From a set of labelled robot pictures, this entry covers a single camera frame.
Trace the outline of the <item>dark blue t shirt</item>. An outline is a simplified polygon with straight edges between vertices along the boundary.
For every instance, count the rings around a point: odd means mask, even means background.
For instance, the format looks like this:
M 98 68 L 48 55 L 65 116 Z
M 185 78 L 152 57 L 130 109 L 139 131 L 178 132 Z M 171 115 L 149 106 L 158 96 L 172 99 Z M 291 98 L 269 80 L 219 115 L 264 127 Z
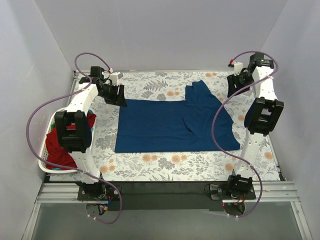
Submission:
M 240 149 L 233 120 L 202 81 L 185 87 L 185 99 L 128 99 L 119 109 L 116 153 L 201 152 Z

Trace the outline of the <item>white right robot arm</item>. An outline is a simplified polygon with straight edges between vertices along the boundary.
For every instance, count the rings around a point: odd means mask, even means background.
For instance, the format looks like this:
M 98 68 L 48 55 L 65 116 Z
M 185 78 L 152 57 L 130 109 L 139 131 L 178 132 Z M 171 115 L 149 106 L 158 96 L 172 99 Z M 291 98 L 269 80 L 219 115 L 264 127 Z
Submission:
M 226 192 L 232 199 L 244 199 L 253 193 L 253 167 L 258 158 L 261 144 L 272 132 L 284 109 L 279 101 L 273 83 L 276 62 L 262 52 L 254 52 L 247 67 L 231 60 L 233 74 L 227 77 L 228 93 L 237 96 L 253 90 L 255 99 L 244 118 L 245 140 L 238 161 L 228 177 Z

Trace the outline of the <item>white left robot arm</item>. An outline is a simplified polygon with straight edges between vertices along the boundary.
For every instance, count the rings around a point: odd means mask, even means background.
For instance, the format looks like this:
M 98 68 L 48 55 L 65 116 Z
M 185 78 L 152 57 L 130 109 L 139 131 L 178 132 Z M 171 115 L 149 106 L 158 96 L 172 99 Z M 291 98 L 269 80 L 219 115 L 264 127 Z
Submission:
M 57 141 L 60 147 L 72 157 L 76 168 L 81 170 L 81 188 L 83 193 L 95 200 L 104 200 L 107 189 L 99 179 L 101 172 L 94 163 L 92 146 L 94 126 L 89 124 L 89 110 L 96 97 L 104 99 L 106 104 L 126 107 L 124 85 L 119 84 L 121 72 L 110 73 L 99 66 L 90 68 L 90 75 L 79 80 L 79 89 L 70 104 L 54 114 Z

